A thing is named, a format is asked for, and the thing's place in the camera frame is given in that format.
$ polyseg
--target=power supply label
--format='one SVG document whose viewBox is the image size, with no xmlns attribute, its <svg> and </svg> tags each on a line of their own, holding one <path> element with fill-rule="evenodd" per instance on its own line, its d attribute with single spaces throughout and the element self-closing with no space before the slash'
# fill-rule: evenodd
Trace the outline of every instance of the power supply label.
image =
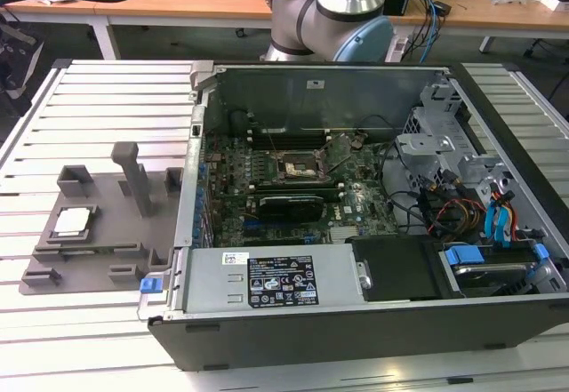
<svg viewBox="0 0 569 392">
<path fill-rule="evenodd" d="M 247 275 L 252 308 L 318 304 L 312 256 L 249 259 Z"/>
</svg>

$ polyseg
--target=blue cable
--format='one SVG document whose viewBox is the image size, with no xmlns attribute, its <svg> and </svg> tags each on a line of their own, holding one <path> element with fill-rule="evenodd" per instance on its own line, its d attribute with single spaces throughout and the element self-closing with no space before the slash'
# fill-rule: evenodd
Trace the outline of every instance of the blue cable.
<svg viewBox="0 0 569 392">
<path fill-rule="evenodd" d="M 430 26 L 430 30 L 429 30 L 429 40 L 427 41 L 427 46 L 425 47 L 425 50 L 423 51 L 423 54 L 421 55 L 421 59 L 419 60 L 419 63 L 422 63 L 423 61 L 425 61 L 425 59 L 427 59 L 427 55 L 430 52 L 430 49 L 433 47 L 433 44 L 435 43 L 434 40 L 434 36 L 436 33 L 436 29 L 437 29 L 437 24 L 436 24 L 436 16 L 437 16 L 437 10 L 435 8 L 435 5 L 433 4 L 433 0 L 424 0 L 429 2 L 429 8 L 431 11 L 431 15 L 432 15 L 432 22 L 431 22 L 431 26 Z"/>
<path fill-rule="evenodd" d="M 433 21 L 432 21 L 432 26 L 431 26 L 430 32 L 429 32 L 429 41 L 427 42 L 427 46 L 425 47 L 425 50 L 423 51 L 423 54 L 421 56 L 421 59 L 419 60 L 419 63 L 422 63 L 423 61 L 425 61 L 425 59 L 427 59 L 427 56 L 430 53 L 430 49 L 433 47 L 433 44 L 435 43 L 434 36 L 435 36 L 435 29 L 437 28 L 437 25 L 436 25 L 437 11 L 435 10 L 435 5 L 433 4 L 433 1 L 432 0 L 428 0 L 428 1 L 429 1 L 429 6 L 430 6 Z"/>
</svg>

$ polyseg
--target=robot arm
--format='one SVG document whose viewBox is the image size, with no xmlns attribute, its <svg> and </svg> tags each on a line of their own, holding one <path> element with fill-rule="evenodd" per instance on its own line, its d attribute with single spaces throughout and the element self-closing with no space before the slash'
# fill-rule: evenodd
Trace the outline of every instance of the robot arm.
<svg viewBox="0 0 569 392">
<path fill-rule="evenodd" d="M 268 61 L 382 61 L 393 27 L 384 0 L 273 0 Z"/>
</svg>

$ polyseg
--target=floor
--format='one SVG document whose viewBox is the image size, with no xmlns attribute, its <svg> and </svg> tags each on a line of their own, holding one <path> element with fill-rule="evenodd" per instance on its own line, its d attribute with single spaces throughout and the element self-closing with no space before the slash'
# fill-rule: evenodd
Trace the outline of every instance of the floor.
<svg viewBox="0 0 569 392">
<path fill-rule="evenodd" d="M 33 96 L 56 59 L 100 59 L 97 43 L 88 36 L 83 25 L 22 24 L 43 34 L 44 51 L 34 76 L 28 83 L 28 95 Z M 125 60 L 139 59 L 216 59 L 257 60 L 268 47 L 269 31 L 246 29 L 246 37 L 237 38 L 230 28 L 142 28 L 116 27 L 116 40 Z M 491 62 L 517 64 L 533 84 L 546 96 L 559 78 L 569 70 L 564 59 L 569 58 L 569 44 L 548 41 L 535 48 L 532 58 L 523 57 L 531 40 L 498 38 L 491 52 L 481 54 L 479 37 L 441 36 L 428 61 L 433 62 Z M 553 99 L 554 106 L 569 115 L 569 80 L 564 82 Z M 4 141 L 14 120 L 0 118 L 0 141 Z"/>
</svg>

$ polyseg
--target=motherboard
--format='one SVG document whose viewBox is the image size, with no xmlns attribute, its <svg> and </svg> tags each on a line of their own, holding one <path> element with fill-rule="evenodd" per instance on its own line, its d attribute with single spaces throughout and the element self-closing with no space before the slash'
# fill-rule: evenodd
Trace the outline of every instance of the motherboard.
<svg viewBox="0 0 569 392">
<path fill-rule="evenodd" d="M 378 177 L 382 146 L 348 132 L 206 136 L 213 245 L 343 244 L 351 236 L 395 234 Z"/>
</svg>

